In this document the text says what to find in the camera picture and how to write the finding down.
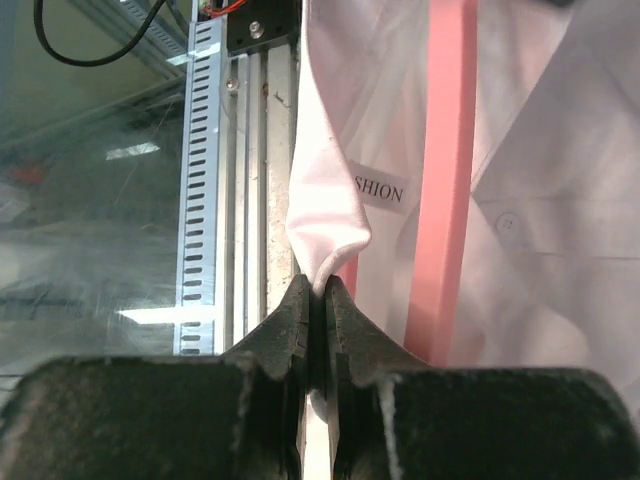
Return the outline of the white shirt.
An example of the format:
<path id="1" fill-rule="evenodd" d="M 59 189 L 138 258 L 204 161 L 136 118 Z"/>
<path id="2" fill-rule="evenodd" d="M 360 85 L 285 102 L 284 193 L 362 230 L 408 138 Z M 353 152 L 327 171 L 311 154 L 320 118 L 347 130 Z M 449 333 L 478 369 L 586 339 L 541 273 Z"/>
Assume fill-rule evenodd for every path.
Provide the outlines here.
<path id="1" fill-rule="evenodd" d="M 404 346 L 425 150 L 433 1 L 302 5 L 286 230 L 314 293 L 309 367 L 325 408 L 325 290 Z M 447 361 L 602 376 L 639 436 L 639 5 L 475 1 L 469 208 Z"/>

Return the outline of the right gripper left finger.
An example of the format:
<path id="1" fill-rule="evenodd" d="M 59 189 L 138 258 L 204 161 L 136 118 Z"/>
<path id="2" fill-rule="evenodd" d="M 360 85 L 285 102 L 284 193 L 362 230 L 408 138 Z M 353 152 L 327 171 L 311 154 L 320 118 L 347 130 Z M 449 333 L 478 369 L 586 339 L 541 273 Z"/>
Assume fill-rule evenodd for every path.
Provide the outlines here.
<path id="1" fill-rule="evenodd" d="M 219 356 L 62 357 L 1 412 L 5 479 L 298 479 L 311 289 Z"/>

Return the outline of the pink hanger of white shirt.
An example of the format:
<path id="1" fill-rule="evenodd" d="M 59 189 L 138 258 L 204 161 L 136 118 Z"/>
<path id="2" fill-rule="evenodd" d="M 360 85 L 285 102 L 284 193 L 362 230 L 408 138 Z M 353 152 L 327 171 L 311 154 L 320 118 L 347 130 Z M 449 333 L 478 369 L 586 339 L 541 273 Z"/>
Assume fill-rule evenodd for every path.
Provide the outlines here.
<path id="1" fill-rule="evenodd" d="M 436 366 L 446 363 L 453 336 L 469 208 L 477 13 L 475 1 L 429 5 L 425 150 L 404 346 Z"/>

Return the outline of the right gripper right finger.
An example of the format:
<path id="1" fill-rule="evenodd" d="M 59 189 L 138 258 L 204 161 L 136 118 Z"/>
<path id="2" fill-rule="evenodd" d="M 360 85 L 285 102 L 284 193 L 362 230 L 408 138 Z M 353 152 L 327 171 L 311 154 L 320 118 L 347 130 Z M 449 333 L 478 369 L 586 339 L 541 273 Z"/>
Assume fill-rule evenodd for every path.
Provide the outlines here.
<path id="1" fill-rule="evenodd" d="M 331 278 L 327 394 L 336 479 L 635 479 L 639 436 L 600 375 L 436 368 Z"/>

